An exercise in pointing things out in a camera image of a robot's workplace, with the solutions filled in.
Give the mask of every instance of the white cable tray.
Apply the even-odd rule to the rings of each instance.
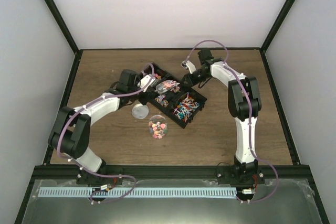
[[[38,197],[87,198],[92,194],[92,187],[40,187]],[[130,188],[116,187],[108,192],[97,192],[93,198],[118,198]],[[235,199],[236,188],[230,187],[136,187],[126,198],[227,198]]]

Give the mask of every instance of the white robotic arm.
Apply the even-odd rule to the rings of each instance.
[[[184,64],[184,68],[189,70],[190,74],[195,73],[196,67],[193,63],[189,60]],[[226,65],[227,68],[230,68],[240,80],[244,80],[246,76],[243,73],[238,73],[233,68]],[[212,77],[218,79],[223,83],[227,88],[229,86],[230,81],[236,80],[233,74],[223,67],[223,62],[218,61],[210,65],[210,74]],[[248,136],[248,120],[241,120],[238,117],[235,117],[236,127],[237,127],[237,151],[236,151],[236,158],[240,163],[251,163],[254,161],[254,157],[251,154],[250,147],[249,147],[249,136]],[[256,126],[257,118],[252,117],[252,148],[254,150],[254,141],[255,141],[255,126]]]
[[[198,53],[201,67],[196,69],[189,60],[182,62],[182,67],[189,71],[183,78],[183,83],[194,86],[197,83],[205,81],[207,78],[216,78],[228,89],[228,107],[231,115],[234,117],[237,128],[237,151],[235,154],[235,166],[238,173],[243,176],[256,170],[257,161],[250,151],[249,143],[249,106],[239,86],[234,72],[238,79],[243,83],[249,95],[253,107],[251,117],[251,147],[255,153],[255,126],[257,122],[258,111],[261,109],[261,100],[258,90],[258,83],[255,77],[247,77],[243,73],[238,73],[227,64],[224,67],[223,59],[214,59],[209,50],[201,50]]]
[[[97,172],[103,163],[103,160],[98,157],[89,147],[90,127],[100,120],[105,115],[118,110],[127,105],[129,101],[139,99],[140,89],[144,93],[155,79],[148,74],[139,82],[136,81],[137,74],[131,70],[124,70],[117,84],[116,89],[110,88],[100,97],[93,100],[91,105],[83,105],[75,108],[63,107],[59,110],[54,127],[49,137],[49,145],[57,149],[57,145],[61,136],[61,132],[69,119],[78,113],[70,126],[73,131],[66,130],[66,134],[61,139],[60,152],[66,156],[73,158],[78,164],[86,169]],[[129,92],[133,92],[133,96],[128,96]]]

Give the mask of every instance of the small components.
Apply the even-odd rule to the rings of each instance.
[[[161,115],[154,115],[149,120],[149,131],[152,134],[153,138],[159,138],[167,135],[167,121]]]
[[[185,128],[194,116],[203,109],[206,97],[191,87],[181,83],[179,79],[153,63],[156,82],[139,99],[142,104],[150,102],[180,127]],[[150,68],[140,74],[140,78],[149,75]]]
[[[101,187],[100,187],[100,190],[101,191],[109,191],[109,190],[111,190],[113,188],[113,186],[111,185],[111,184],[106,184],[106,185],[102,185]]]

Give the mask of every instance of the wooden surface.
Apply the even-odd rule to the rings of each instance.
[[[221,50],[212,51],[223,57]],[[180,64],[186,50],[96,50],[85,51],[70,95],[68,106],[83,105],[100,96],[119,80],[123,69],[140,72],[147,62],[155,62],[178,78],[186,74]],[[199,67],[197,52],[191,61]],[[284,133],[258,50],[232,50],[228,64],[259,83],[262,109],[256,125],[257,155],[276,165],[291,165]],[[150,114],[142,120],[131,114],[133,106],[110,113],[91,127],[90,148],[108,164],[137,165],[216,165],[233,163],[236,152],[236,125],[227,107],[227,88],[212,79],[195,90],[208,98],[203,111],[185,129],[171,119],[168,134],[154,139],[148,129],[152,115],[160,111],[148,104]],[[51,163],[64,163],[54,152]]]

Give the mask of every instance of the clear plastic cup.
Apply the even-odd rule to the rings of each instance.
[[[153,138],[161,139],[167,135],[167,120],[161,115],[154,115],[149,119],[149,131]]]

